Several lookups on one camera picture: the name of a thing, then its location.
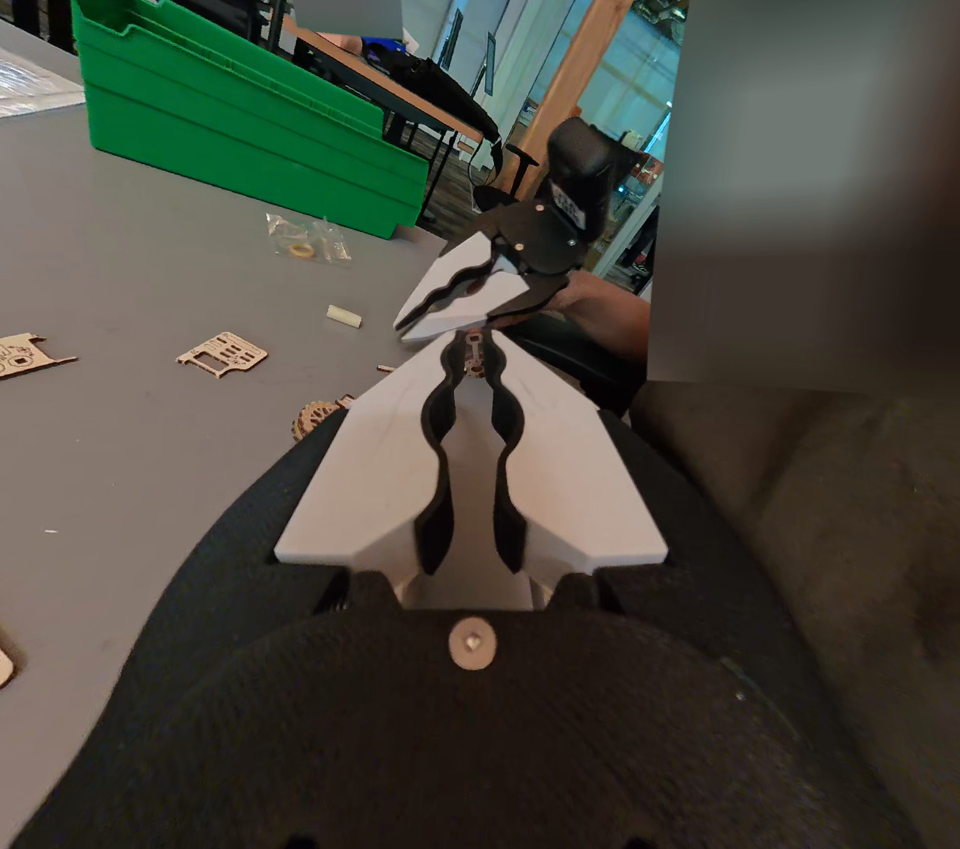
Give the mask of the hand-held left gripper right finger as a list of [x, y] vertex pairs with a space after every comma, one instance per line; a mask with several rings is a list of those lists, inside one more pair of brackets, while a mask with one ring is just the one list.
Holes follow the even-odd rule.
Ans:
[[660, 565], [668, 546], [601, 411], [503, 332], [484, 332], [497, 460], [493, 533], [513, 574], [554, 592], [571, 574]]

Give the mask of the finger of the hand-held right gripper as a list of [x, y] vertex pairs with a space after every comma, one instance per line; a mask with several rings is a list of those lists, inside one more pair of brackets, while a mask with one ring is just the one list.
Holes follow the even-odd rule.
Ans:
[[[483, 232], [447, 246], [402, 303], [392, 323], [394, 331], [450, 332], [466, 327], [466, 316], [447, 314], [454, 307], [453, 291], [489, 273], [493, 264], [493, 243]], [[430, 314], [428, 311], [438, 302], [449, 305]]]
[[495, 268], [480, 276], [432, 265], [399, 311], [399, 339], [414, 344], [448, 332], [483, 327], [499, 308], [513, 303], [530, 286], [513, 270]]

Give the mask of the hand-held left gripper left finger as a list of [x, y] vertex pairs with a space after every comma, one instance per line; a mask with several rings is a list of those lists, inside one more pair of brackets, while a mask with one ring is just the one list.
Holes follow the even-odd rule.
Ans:
[[459, 384], [460, 334], [450, 331], [330, 418], [322, 428], [331, 440], [274, 546], [277, 562], [376, 572], [402, 607], [419, 608], [453, 538], [444, 442]]

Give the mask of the wooden gear model assembly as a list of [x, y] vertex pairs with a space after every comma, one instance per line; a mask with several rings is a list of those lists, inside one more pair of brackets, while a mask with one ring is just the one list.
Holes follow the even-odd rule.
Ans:
[[319, 425], [340, 411], [346, 411], [354, 402], [354, 396], [345, 394], [339, 399], [313, 400], [301, 409], [292, 423], [292, 435], [295, 443], [303, 441]]

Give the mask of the grey desk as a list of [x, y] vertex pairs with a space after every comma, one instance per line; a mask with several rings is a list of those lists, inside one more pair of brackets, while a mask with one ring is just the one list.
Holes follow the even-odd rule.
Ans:
[[[114, 157], [82, 106], [2, 118], [2, 337], [78, 361], [2, 380], [2, 847], [100, 716], [153, 607], [293, 445], [302, 407], [408, 357], [400, 303], [443, 245], [346, 233], [352, 265], [277, 255], [273, 208]], [[363, 317], [327, 318], [329, 305]], [[215, 378], [177, 357], [269, 352]]]

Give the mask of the person's right hand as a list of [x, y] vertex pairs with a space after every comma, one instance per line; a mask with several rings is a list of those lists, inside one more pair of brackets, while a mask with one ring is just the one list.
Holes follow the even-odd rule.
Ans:
[[582, 304], [587, 304], [588, 308], [591, 307], [592, 300], [596, 295], [597, 282], [598, 279], [591, 273], [574, 270], [568, 278], [567, 285], [539, 309], [525, 313], [500, 316], [491, 320], [489, 326], [493, 329], [505, 330], [509, 327], [520, 325], [535, 315], [575, 315], [578, 310], [582, 309]]

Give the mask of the black office chair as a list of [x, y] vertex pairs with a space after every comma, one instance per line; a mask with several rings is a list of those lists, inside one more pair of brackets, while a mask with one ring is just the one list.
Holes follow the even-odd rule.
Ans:
[[507, 188], [498, 184], [484, 183], [471, 186], [471, 210], [474, 215], [479, 216], [495, 208], [504, 205], [511, 205], [517, 201], [517, 195], [521, 184], [531, 168], [539, 168], [541, 165], [538, 160], [531, 157], [522, 148], [513, 143], [506, 143], [503, 146], [498, 143], [492, 148], [491, 154], [494, 156], [503, 156], [506, 150], [510, 157], [516, 161], [515, 171], [513, 171]]

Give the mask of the clear plastic parts bag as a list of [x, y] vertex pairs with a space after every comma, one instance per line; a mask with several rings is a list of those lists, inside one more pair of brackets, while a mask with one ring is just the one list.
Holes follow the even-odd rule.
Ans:
[[336, 267], [353, 264], [343, 231], [326, 218], [296, 222], [268, 212], [266, 221], [268, 239], [276, 255]]

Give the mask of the small slotted wooden sheet piece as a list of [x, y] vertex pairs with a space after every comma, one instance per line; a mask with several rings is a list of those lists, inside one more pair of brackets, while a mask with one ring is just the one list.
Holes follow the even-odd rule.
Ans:
[[220, 332], [176, 358], [179, 365], [191, 365], [215, 379], [230, 373], [246, 373], [269, 358], [269, 351], [230, 331]]

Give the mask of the wooden beam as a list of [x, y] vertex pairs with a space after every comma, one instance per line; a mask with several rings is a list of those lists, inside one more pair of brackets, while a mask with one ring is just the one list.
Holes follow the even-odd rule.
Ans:
[[546, 88], [524, 138], [542, 166], [551, 132], [578, 106], [634, 0], [592, 0]]

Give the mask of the wooden top table black legs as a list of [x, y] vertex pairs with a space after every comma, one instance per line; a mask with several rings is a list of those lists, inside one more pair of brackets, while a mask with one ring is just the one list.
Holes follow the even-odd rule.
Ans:
[[315, 62], [324, 73], [332, 75], [344, 87], [383, 111], [383, 135], [388, 143], [412, 151], [420, 127], [438, 134], [433, 155], [428, 161], [428, 186], [418, 218], [431, 219], [429, 205], [458, 137], [463, 136], [479, 145], [483, 142], [483, 135], [471, 123], [403, 87], [363, 57], [342, 47], [341, 39], [331, 40], [300, 27], [291, 14], [284, 15], [282, 32], [295, 40], [294, 62], [306, 65]]

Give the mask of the stacked green plastic bins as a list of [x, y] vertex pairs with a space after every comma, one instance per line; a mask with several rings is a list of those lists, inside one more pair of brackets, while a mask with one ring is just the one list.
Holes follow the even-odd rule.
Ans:
[[171, 0], [68, 0], [96, 150], [389, 240], [428, 164], [375, 104]]

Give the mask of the person's olive brown clothing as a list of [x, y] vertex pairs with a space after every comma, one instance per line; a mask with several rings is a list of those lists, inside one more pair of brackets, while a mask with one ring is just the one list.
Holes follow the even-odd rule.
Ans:
[[958, 847], [958, 399], [647, 382], [630, 421], [748, 541], [926, 847]]

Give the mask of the small notched wooden sheet piece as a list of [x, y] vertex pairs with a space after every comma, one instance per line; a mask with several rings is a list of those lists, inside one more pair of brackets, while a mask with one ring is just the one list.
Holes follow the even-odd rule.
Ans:
[[54, 358], [42, 350], [44, 337], [22, 332], [1, 337], [1, 380], [78, 362], [77, 356]]

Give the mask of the printed paper sheet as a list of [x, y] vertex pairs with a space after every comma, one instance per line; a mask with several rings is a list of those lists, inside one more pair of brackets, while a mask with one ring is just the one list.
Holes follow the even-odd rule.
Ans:
[[81, 85], [1, 49], [1, 118], [71, 108], [86, 102]]

